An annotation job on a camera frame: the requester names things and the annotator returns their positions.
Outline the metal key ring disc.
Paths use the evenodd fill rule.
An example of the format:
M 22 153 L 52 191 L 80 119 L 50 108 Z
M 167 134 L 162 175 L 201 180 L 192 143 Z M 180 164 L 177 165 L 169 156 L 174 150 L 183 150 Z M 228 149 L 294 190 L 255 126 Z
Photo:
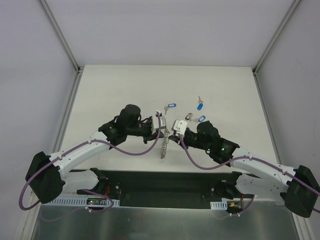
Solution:
M 166 157 L 167 147 L 168 147 L 168 143 L 169 143 L 169 136 L 170 136 L 170 131 L 166 128 L 164 130 L 163 142 L 162 142 L 162 145 L 161 145 L 161 153 L 160 153 L 160 158 L 161 159 L 164 159 Z

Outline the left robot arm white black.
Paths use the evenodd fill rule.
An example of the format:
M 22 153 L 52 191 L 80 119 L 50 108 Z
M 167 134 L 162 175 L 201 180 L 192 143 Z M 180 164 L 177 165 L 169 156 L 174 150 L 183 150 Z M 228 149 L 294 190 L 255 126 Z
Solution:
M 158 142 L 164 135 L 166 118 L 160 111 L 142 119 L 141 109 L 128 104 L 119 115 L 103 124 L 85 140 L 65 150 L 45 154 L 37 153 L 25 176 L 26 187 L 30 187 L 41 204 L 55 200 L 61 193 L 96 194 L 107 197 L 111 183 L 96 167 L 84 171 L 75 168 L 90 158 L 109 150 L 133 156 L 118 148 L 128 136 L 142 137 L 143 143 Z

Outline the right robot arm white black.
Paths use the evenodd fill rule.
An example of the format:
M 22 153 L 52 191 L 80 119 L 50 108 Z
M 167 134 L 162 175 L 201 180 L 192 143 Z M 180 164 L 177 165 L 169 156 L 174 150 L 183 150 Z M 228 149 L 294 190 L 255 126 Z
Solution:
M 214 169 L 228 166 L 243 171 L 235 173 L 235 180 L 214 187 L 216 191 L 221 191 L 223 197 L 232 199 L 243 194 L 267 198 L 283 204 L 303 218 L 310 218 L 315 212 L 320 185 L 308 167 L 300 165 L 294 168 L 261 159 L 237 143 L 221 137 L 209 121 L 199 123 L 196 132 L 193 132 L 185 120 L 175 120 L 172 131 L 169 139 L 184 149 L 198 169 L 205 170 L 205 167 L 196 163 L 189 148 L 205 151 L 217 163 Z

